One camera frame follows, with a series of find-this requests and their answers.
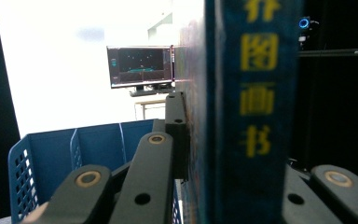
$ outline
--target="blue light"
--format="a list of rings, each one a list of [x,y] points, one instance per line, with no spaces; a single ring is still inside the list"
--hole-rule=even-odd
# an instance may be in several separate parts
[[[300,20],[300,22],[298,23],[298,26],[301,29],[308,29],[308,27],[310,26],[310,20],[307,18],[303,18]]]

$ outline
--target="book spine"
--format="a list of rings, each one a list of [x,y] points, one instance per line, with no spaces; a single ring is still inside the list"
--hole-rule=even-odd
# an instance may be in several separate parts
[[[215,3],[216,221],[280,223],[301,2]]]

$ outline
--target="yellow chinese character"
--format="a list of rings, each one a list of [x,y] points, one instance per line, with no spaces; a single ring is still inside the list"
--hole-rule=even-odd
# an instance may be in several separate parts
[[[281,9],[278,0],[247,0],[244,9],[248,11],[248,22],[254,22],[258,18],[260,5],[264,3],[263,21],[272,21],[274,19],[274,11]]]
[[[241,91],[240,115],[269,115],[273,111],[273,83],[250,83]]]
[[[256,154],[265,156],[269,154],[271,143],[269,138],[269,126],[264,125],[263,129],[258,131],[255,125],[250,125],[246,132],[245,141],[240,141],[240,145],[246,146],[246,157],[253,158]]]
[[[279,37],[273,33],[241,37],[241,71],[273,70],[278,63]]]

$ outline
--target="blue book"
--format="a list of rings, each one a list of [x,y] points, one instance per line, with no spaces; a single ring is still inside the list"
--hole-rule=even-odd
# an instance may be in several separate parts
[[[176,89],[190,132],[185,223],[280,223],[302,2],[174,5]]]

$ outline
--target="monitor screen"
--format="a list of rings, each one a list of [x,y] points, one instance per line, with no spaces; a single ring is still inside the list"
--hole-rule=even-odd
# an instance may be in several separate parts
[[[171,83],[171,47],[107,47],[111,88]]]

